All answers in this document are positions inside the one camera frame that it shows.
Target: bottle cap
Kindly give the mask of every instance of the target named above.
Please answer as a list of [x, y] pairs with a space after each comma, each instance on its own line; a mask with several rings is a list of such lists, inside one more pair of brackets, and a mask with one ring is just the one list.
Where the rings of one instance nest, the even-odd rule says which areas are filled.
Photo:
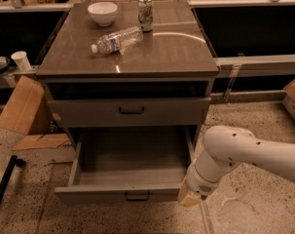
[[91, 49], [92, 49], [92, 52], [93, 53], [97, 53], [98, 52], [98, 48], [97, 48], [96, 44], [92, 44], [91, 45]]

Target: white cup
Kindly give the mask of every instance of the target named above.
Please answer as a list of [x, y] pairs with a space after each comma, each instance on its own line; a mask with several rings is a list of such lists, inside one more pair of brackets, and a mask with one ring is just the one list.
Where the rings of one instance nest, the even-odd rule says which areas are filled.
[[18, 51], [11, 55], [11, 58], [18, 65], [20, 71], [29, 71], [31, 70], [31, 65], [27, 58], [27, 53], [25, 51]]

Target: can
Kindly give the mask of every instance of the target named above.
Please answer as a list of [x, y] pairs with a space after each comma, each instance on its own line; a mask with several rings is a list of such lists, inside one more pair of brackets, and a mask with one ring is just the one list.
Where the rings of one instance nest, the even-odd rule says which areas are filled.
[[153, 30], [153, 10], [153, 0], [138, 0], [138, 21], [144, 32]]

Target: drawer handle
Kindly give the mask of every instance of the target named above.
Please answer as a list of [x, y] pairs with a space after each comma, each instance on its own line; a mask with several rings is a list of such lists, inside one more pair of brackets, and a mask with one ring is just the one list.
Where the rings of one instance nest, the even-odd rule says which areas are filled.
[[150, 192], [148, 192], [146, 195], [137, 195], [137, 194], [128, 194], [128, 192], [125, 193], [125, 197], [127, 201], [132, 201], [132, 202], [137, 202], [137, 201], [148, 201], [149, 200], [149, 196], [150, 196]]
[[144, 106], [142, 106], [139, 111], [126, 110], [126, 109], [122, 108], [121, 106], [119, 106], [119, 113], [120, 114], [143, 114], [144, 112], [145, 112]]

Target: closed drawer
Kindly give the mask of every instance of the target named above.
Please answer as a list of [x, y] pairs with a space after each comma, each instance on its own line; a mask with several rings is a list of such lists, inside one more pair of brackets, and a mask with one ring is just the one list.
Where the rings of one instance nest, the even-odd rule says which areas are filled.
[[88, 130], [55, 193], [67, 204], [175, 201], [193, 153], [186, 127]]
[[210, 98], [50, 100], [61, 127], [200, 125]]

